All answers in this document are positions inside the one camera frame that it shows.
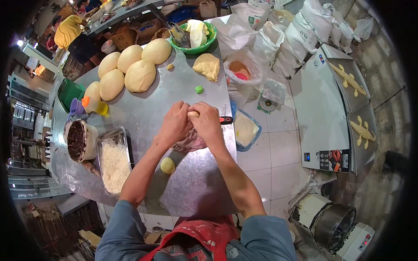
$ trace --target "dough shaped like lizard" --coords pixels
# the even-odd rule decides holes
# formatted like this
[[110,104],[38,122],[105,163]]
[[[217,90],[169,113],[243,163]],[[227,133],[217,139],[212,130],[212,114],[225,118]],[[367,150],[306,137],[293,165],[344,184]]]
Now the dough shaped like lizard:
[[358,96],[359,95],[359,92],[361,93],[361,94],[363,94],[363,95],[366,95],[366,91],[363,89],[363,87],[361,87],[357,82],[356,82],[356,80],[354,80],[354,75],[352,75],[351,73],[350,73],[350,75],[349,74],[347,74],[345,71],[344,71],[344,67],[341,65],[341,64],[339,64],[338,65],[338,67],[340,68],[340,69],[338,69],[334,64],[332,64],[332,63],[329,63],[330,65],[331,65],[331,67],[332,67],[332,69],[336,72],[336,73],[338,73],[343,79],[344,79],[344,82],[342,83],[342,85],[345,87],[345,88],[347,88],[348,87],[348,84],[350,84],[353,88],[354,88],[354,96]]
[[362,119],[358,115],[357,120],[359,121],[359,125],[355,124],[354,122],[350,121],[351,127],[359,134],[359,139],[357,140],[357,146],[360,146],[362,144],[362,138],[366,139],[366,143],[364,144],[364,149],[367,150],[369,146],[369,140],[376,141],[376,135],[373,133],[373,131],[369,132],[369,124],[367,122],[364,122],[364,127],[362,127]]

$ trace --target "green container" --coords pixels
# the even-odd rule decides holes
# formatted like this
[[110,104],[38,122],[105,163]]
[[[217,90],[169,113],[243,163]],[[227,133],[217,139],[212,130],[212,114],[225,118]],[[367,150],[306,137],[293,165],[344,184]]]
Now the green container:
[[86,89],[81,84],[76,84],[71,80],[64,79],[58,89],[58,99],[64,110],[70,113],[71,102],[74,98],[81,100]]
[[[177,44],[174,42],[173,37],[170,36],[170,44],[172,47],[181,50],[184,53],[188,53],[188,54],[197,54],[197,53],[203,53],[204,51],[206,51],[209,46],[213,43],[213,41],[215,41],[216,39],[216,34],[217,34],[217,30],[216,28],[211,24],[211,23],[207,23],[204,22],[205,25],[208,27],[208,31],[209,34],[206,35],[208,41],[206,42],[206,44],[200,46],[200,47],[196,47],[196,48],[181,48],[178,47]],[[186,30],[187,28],[187,23],[184,23],[180,26],[181,29]]]

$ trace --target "yellow shirt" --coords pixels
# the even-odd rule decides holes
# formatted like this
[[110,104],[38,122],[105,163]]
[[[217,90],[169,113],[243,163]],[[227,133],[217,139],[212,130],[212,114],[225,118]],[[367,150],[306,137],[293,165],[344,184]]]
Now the yellow shirt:
[[67,49],[68,46],[77,38],[81,33],[80,24],[83,21],[82,18],[76,15],[70,15],[58,26],[54,41],[61,49]]

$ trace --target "green bowl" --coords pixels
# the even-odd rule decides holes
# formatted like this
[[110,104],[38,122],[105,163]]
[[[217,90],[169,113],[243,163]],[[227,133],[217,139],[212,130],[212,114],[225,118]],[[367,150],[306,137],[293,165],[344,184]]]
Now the green bowl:
[[[206,51],[209,48],[209,46],[213,43],[213,41],[215,41],[217,30],[212,24],[207,23],[207,22],[204,22],[204,23],[208,27],[208,31],[209,31],[209,34],[206,35],[206,37],[208,39],[206,44],[204,44],[202,46],[199,46],[199,47],[196,47],[196,48],[181,48],[181,47],[177,46],[177,44],[173,41],[173,37],[170,36],[169,42],[170,42],[171,46],[176,48],[176,49],[181,50],[184,53],[188,53],[188,54],[197,54],[197,53],[202,53],[202,52]],[[185,30],[187,28],[187,23],[182,24],[180,26],[180,28]]]

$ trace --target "gray shirt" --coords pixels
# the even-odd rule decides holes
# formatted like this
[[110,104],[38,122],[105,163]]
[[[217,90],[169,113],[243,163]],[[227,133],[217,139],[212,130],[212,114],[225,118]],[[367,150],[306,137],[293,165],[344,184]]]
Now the gray shirt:
[[[158,245],[144,243],[146,228],[131,203],[120,200],[96,250],[96,261],[139,260]],[[212,261],[212,252],[189,236],[175,236],[159,250],[155,261]],[[232,240],[225,250],[228,261],[296,260],[288,225],[282,218],[257,215],[242,226],[241,241]]]

